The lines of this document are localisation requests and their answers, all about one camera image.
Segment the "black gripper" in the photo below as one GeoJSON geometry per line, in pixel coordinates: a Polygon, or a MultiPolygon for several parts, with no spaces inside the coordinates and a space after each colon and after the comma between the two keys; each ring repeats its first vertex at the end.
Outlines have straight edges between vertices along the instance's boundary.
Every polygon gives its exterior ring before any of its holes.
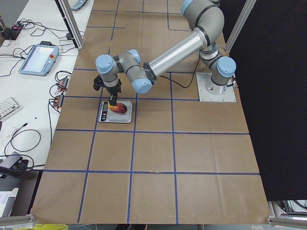
{"type": "Polygon", "coordinates": [[[118,93],[121,93],[121,85],[122,85],[121,81],[118,80],[118,83],[115,86],[105,87],[106,90],[110,93],[109,97],[110,106],[117,106],[118,93]]]}

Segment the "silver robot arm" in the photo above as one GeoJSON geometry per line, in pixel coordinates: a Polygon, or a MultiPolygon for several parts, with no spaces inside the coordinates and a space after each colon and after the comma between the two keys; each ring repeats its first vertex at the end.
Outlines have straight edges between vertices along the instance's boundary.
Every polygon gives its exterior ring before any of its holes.
{"type": "Polygon", "coordinates": [[[94,79],[93,88],[98,91],[104,87],[109,92],[111,105],[117,104],[121,92],[121,81],[118,73],[124,73],[132,88],[138,94],[147,93],[157,77],[171,69],[192,53],[199,52],[199,60],[212,72],[206,82],[206,91],[221,95],[228,87],[229,79],[236,71],[235,61],[223,56],[216,44],[224,27],[224,15],[217,0],[186,0],[181,13],[189,23],[191,34],[170,48],[156,59],[140,65],[141,57],[137,50],[131,49],[116,56],[107,54],[97,57],[95,64],[98,76],[94,79]]]}

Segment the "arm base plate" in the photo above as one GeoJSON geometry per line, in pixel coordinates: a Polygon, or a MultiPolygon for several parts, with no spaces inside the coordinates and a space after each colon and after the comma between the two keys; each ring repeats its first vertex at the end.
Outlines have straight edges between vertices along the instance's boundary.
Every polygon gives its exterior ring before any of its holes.
{"type": "Polygon", "coordinates": [[[236,96],[231,80],[224,86],[212,82],[211,73],[197,72],[197,88],[200,102],[235,103],[236,96]]]}

